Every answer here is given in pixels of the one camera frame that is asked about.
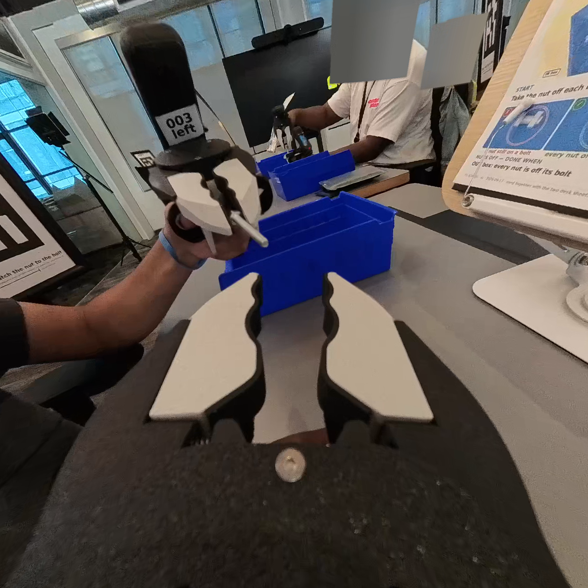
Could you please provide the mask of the tall marker sign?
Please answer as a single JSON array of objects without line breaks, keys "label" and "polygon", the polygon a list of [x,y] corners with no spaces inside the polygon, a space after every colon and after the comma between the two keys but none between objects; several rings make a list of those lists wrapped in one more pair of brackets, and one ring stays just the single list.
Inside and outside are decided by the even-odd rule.
[{"label": "tall marker sign", "polygon": [[476,1],[476,8],[477,13],[487,15],[477,64],[477,89],[483,91],[504,52],[511,1]]}]

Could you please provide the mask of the person's left forearm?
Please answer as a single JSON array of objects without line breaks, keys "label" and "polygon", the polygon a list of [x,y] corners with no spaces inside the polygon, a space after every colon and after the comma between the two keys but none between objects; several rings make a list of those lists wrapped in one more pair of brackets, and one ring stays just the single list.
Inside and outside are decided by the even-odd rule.
[{"label": "person's left forearm", "polygon": [[141,342],[159,325],[192,268],[203,259],[194,244],[157,242],[122,282],[86,305],[20,303],[32,364],[98,357]]}]

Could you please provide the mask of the person's left hand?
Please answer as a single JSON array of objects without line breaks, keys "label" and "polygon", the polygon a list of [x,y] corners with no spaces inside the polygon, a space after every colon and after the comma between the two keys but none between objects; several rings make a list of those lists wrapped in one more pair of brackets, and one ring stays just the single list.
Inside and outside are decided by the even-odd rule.
[{"label": "person's left hand", "polygon": [[240,227],[235,227],[231,235],[203,231],[209,239],[191,243],[183,239],[174,245],[180,261],[193,267],[197,262],[207,259],[228,261],[246,252],[249,235]]}]

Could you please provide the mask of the hanging denim jacket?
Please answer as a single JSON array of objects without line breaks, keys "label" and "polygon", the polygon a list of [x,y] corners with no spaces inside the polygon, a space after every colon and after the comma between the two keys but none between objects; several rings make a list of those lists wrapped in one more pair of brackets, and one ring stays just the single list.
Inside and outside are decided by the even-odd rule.
[{"label": "hanging denim jacket", "polygon": [[445,173],[470,122],[469,108],[454,86],[444,88],[439,113],[439,131],[442,137],[440,167]]}]

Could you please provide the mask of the wooden document stand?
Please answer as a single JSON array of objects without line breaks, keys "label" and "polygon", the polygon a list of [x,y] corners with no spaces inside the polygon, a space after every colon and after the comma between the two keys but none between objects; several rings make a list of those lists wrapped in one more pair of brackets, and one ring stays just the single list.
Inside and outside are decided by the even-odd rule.
[{"label": "wooden document stand", "polygon": [[535,261],[482,278],[473,292],[587,362],[587,211],[454,189],[452,180],[480,136],[468,131],[472,119],[445,172],[446,204],[466,216],[507,226],[548,251]]}]

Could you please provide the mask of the blue wristband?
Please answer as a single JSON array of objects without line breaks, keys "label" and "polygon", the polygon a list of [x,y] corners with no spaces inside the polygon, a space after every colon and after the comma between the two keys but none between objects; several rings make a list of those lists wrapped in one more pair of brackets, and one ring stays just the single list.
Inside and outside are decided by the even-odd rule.
[{"label": "blue wristband", "polygon": [[197,261],[196,264],[190,266],[187,265],[185,263],[183,263],[179,257],[177,252],[175,251],[175,248],[172,246],[172,244],[170,243],[170,241],[166,238],[165,233],[163,231],[160,231],[158,233],[158,241],[159,243],[162,245],[162,247],[165,249],[165,251],[170,255],[170,257],[176,262],[177,265],[179,265],[181,268],[190,270],[190,271],[195,271],[198,270],[200,268],[202,268],[202,266],[206,263],[206,259],[199,259],[199,261]]}]

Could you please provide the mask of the printed instruction sheet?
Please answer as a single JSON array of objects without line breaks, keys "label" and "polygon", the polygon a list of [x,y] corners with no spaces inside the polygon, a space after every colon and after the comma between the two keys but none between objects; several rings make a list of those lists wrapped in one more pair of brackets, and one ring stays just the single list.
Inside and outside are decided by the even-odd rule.
[{"label": "printed instruction sheet", "polygon": [[587,211],[587,1],[529,1],[454,189]]}]

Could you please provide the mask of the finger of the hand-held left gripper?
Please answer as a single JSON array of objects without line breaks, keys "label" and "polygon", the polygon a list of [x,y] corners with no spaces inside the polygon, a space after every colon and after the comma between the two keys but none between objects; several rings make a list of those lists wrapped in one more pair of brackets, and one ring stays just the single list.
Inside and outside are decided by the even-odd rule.
[{"label": "finger of the hand-held left gripper", "polygon": [[213,254],[217,247],[213,234],[230,236],[231,225],[221,206],[215,200],[200,173],[181,172],[168,178],[176,195],[180,213],[202,229],[206,242]]},{"label": "finger of the hand-held left gripper", "polygon": [[213,172],[228,215],[237,211],[246,222],[258,225],[261,202],[255,175],[239,160],[226,160],[216,166]]}]

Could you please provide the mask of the steel hex bolt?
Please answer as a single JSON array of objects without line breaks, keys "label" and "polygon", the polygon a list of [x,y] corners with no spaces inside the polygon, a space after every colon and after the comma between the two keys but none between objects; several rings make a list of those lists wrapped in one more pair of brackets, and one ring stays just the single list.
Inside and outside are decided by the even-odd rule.
[{"label": "steel hex bolt", "polygon": [[231,223],[244,231],[250,239],[262,248],[269,246],[269,240],[261,232],[251,225],[238,211],[232,210],[229,216]]}]

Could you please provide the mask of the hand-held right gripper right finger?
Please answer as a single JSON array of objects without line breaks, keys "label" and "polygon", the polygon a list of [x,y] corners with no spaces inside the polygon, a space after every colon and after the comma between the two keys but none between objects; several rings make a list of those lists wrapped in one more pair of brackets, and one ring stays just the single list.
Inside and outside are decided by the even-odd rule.
[{"label": "hand-held right gripper right finger", "polygon": [[318,400],[327,424],[434,421],[394,319],[335,272],[324,276]]}]

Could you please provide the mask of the grey metal tray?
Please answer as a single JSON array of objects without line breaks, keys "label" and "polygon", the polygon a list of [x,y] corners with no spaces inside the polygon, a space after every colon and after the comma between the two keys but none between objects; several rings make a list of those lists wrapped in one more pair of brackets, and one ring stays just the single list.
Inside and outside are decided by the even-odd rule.
[{"label": "grey metal tray", "polygon": [[325,192],[342,191],[346,187],[351,187],[356,184],[378,178],[384,172],[384,168],[372,165],[361,165],[357,166],[353,171],[335,176],[330,179],[320,180],[319,186]]}]

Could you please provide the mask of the large black screen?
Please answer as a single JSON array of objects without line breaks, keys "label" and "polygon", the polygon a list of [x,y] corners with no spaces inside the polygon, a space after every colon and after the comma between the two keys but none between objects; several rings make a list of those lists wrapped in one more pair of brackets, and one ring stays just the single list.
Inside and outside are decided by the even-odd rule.
[{"label": "large black screen", "polygon": [[271,110],[290,94],[290,108],[324,104],[330,88],[331,28],[287,45],[251,50],[222,60],[249,147],[267,143],[273,128]]}]

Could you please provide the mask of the blue plastic bin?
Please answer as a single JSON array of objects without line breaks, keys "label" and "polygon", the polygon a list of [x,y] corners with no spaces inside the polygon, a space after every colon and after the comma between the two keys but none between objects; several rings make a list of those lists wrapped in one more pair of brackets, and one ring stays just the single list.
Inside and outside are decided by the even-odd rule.
[{"label": "blue plastic bin", "polygon": [[266,177],[277,196],[293,201],[321,189],[320,182],[355,170],[349,150],[338,153],[323,151],[288,163],[284,153],[262,159],[258,171]]},{"label": "blue plastic bin", "polygon": [[221,290],[249,273],[262,277],[266,316],[322,293],[323,276],[335,272],[355,283],[391,267],[396,210],[342,192],[262,218],[268,241],[251,241],[246,253],[225,264]]}]

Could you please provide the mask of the black framed marker sign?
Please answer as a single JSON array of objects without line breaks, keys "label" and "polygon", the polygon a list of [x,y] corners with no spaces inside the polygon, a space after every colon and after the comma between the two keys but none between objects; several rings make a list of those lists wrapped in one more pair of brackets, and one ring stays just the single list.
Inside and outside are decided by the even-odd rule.
[{"label": "black framed marker sign", "polygon": [[1,156],[1,298],[35,296],[86,269],[78,248]]}]

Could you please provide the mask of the black tripod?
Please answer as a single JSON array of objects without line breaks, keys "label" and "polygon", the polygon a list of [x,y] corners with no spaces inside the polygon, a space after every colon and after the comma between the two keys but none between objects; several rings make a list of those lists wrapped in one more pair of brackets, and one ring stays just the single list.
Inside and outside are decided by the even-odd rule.
[{"label": "black tripod", "polygon": [[65,151],[65,145],[70,143],[70,141],[67,138],[70,133],[65,129],[62,123],[58,121],[58,119],[53,113],[44,113],[42,107],[34,107],[28,109],[26,110],[26,114],[27,118],[25,122],[27,126],[30,127],[30,129],[34,131],[34,133],[44,143],[58,148],[61,151],[63,157],[67,159],[81,173],[84,182],[89,187],[89,190],[97,199],[100,206],[105,211],[107,217],[120,234],[124,249],[128,249],[129,252],[133,255],[133,257],[138,262],[141,262],[142,257],[136,249],[136,245],[141,244],[138,241],[131,239],[130,237],[128,237],[128,235],[126,235],[123,228],[121,227],[117,219],[114,217],[113,213],[107,207],[107,204],[104,202],[104,199],[101,197],[100,193],[96,190],[94,184],[97,183],[112,195],[114,195],[114,192],[110,189],[110,187],[108,187],[105,183],[99,180],[96,176],[92,175],[92,173],[88,172],[82,166],[78,165]]}]

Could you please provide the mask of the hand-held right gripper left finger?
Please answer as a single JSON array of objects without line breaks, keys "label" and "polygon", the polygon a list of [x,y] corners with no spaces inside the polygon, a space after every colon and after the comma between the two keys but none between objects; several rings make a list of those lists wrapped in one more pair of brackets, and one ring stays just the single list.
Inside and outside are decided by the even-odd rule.
[{"label": "hand-held right gripper left finger", "polygon": [[265,396],[262,287],[261,275],[249,273],[192,315],[149,411],[152,421],[202,420],[257,383]]}]

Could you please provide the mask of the grey desk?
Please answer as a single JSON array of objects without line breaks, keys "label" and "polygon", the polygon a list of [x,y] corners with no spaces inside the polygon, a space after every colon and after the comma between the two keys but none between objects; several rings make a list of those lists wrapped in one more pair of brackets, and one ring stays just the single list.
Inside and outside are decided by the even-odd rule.
[{"label": "grey desk", "polygon": [[[478,299],[475,282],[546,252],[503,226],[451,212],[440,189],[375,197],[398,210],[391,270],[359,283],[404,321],[493,421],[568,582],[587,587],[587,364]],[[189,278],[161,323],[169,332],[219,291],[221,262]],[[319,429],[319,298],[263,319],[266,402],[255,441]]]}]

